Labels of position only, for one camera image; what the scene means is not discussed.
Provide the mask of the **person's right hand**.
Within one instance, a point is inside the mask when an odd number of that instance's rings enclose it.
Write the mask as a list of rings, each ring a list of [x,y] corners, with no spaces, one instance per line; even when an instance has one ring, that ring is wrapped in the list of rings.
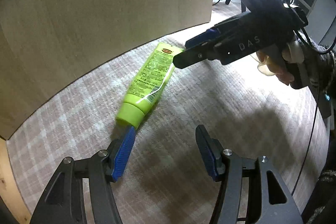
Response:
[[[294,39],[287,43],[282,51],[272,45],[256,52],[262,65],[273,73],[283,84],[292,88],[302,88],[299,66],[304,62],[304,54],[300,43]]]

